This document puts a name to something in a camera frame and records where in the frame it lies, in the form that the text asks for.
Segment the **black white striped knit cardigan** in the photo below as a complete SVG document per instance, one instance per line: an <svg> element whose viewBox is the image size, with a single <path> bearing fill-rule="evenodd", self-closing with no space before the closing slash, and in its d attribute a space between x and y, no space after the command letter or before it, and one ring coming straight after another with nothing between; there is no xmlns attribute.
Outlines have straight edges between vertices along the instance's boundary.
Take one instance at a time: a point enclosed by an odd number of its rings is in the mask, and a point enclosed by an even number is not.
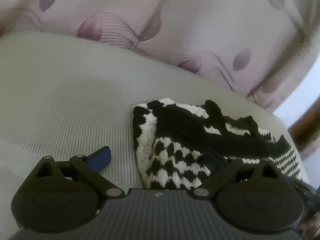
<svg viewBox="0 0 320 240"><path fill-rule="evenodd" d="M273 161L288 177L302 178L297 154L251 116L232 119L207 100L195 106L164 98L133 110L137 166L147 189L192 190L231 158L246 164Z"/></svg>

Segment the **brown wooden door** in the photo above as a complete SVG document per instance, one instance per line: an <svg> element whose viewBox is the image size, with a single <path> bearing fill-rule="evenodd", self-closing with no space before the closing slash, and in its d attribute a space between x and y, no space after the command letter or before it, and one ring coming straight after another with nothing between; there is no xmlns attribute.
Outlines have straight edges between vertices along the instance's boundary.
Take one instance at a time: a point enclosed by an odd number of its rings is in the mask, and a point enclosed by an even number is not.
<svg viewBox="0 0 320 240"><path fill-rule="evenodd" d="M290 128L289 134L304 160L319 149L319 98Z"/></svg>

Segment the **grey woven seat cushion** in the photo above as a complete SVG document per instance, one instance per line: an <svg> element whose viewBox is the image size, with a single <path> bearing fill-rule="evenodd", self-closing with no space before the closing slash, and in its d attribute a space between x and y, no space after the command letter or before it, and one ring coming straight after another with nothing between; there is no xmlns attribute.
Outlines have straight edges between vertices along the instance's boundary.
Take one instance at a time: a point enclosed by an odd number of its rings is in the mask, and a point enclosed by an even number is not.
<svg viewBox="0 0 320 240"><path fill-rule="evenodd" d="M123 190L140 188L132 139L133 108L170 98L218 104L233 119L252 116L292 142L272 113L200 75L126 49L39 31L1 37L1 239L18 226L11 201L44 156L67 160L107 145L103 175Z"/></svg>

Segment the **pink leaf print curtain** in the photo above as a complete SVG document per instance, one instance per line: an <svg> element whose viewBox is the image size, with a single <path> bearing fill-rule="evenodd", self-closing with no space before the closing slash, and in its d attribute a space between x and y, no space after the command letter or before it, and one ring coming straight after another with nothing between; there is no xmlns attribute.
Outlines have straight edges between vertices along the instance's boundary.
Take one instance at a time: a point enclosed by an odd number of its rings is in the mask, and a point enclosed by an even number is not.
<svg viewBox="0 0 320 240"><path fill-rule="evenodd" d="M125 48L273 111L319 55L319 0L1 0L15 30Z"/></svg>

